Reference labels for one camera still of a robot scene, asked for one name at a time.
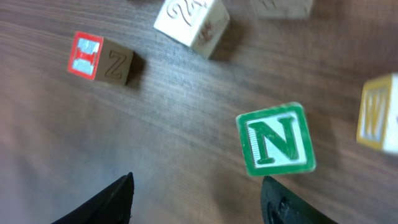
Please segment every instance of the letter w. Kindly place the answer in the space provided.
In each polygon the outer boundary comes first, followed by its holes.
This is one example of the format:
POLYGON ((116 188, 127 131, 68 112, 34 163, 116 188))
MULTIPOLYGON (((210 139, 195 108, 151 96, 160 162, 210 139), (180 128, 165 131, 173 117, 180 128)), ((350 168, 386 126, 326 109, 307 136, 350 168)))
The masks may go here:
POLYGON ((386 93, 367 94, 365 99, 365 135, 372 138, 377 137, 380 128, 381 112, 386 107, 386 93))

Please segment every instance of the wooden block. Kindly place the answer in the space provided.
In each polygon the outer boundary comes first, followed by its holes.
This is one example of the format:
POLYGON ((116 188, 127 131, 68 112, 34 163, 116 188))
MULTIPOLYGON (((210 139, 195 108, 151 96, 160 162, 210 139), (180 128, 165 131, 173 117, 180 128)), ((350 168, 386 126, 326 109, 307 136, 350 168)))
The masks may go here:
POLYGON ((209 58, 228 24, 221 0, 166 0, 154 27, 209 58))
POLYGON ((242 114, 236 124, 249 175, 310 172, 317 166, 299 103, 242 114))
POLYGON ((88 80, 125 85, 133 51, 113 41, 76 32, 68 71, 88 80))
POLYGON ((269 19, 305 19, 314 0, 251 0, 257 17, 269 19))
POLYGON ((357 142, 398 153, 398 74, 369 80, 363 86, 357 142))

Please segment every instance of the wooden table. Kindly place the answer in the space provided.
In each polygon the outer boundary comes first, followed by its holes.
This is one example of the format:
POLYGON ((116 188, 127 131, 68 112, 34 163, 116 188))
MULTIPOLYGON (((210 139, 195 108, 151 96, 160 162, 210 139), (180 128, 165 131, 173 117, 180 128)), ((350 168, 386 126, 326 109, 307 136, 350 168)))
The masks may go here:
POLYGON ((395 0, 319 0, 307 21, 248 1, 213 60, 153 28, 158 0, 0 2, 0 223, 51 223, 134 173, 131 223, 262 223, 235 117, 298 101, 318 167, 276 177, 340 223, 397 223, 398 158, 356 143, 363 83, 398 70, 395 0), (127 86, 67 73, 76 30, 131 49, 127 86))

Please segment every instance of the yellow block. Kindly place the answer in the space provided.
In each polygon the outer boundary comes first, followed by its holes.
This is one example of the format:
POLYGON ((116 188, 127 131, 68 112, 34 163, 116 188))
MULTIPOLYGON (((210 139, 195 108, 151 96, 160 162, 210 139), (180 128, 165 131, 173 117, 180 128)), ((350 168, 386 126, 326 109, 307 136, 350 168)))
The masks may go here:
POLYGON ((356 140, 378 150, 384 149, 393 77, 369 80, 363 87, 356 140))

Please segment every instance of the number 2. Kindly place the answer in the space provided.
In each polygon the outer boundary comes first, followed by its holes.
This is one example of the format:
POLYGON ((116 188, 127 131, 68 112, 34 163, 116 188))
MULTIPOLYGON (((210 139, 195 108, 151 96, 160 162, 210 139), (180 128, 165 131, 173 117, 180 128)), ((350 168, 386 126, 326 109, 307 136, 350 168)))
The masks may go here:
POLYGON ((181 13, 182 18, 188 24, 188 26, 192 26, 193 22, 193 13, 194 10, 198 10, 201 7, 207 7, 206 3, 200 3, 196 0, 192 0, 191 3, 188 3, 188 0, 183 0, 185 3, 185 7, 181 5, 180 2, 172 1, 167 7, 167 14, 172 18, 177 18, 178 14, 181 13))

